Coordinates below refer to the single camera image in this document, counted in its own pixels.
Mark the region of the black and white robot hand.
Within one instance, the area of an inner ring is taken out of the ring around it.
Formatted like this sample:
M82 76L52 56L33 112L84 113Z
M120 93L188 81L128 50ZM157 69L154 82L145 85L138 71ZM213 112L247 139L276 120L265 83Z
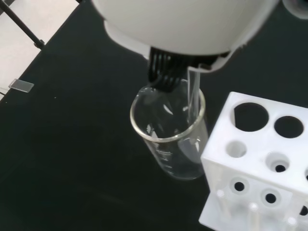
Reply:
M211 73L259 32L276 0L95 0L108 36L144 56L148 82L172 92L188 70Z

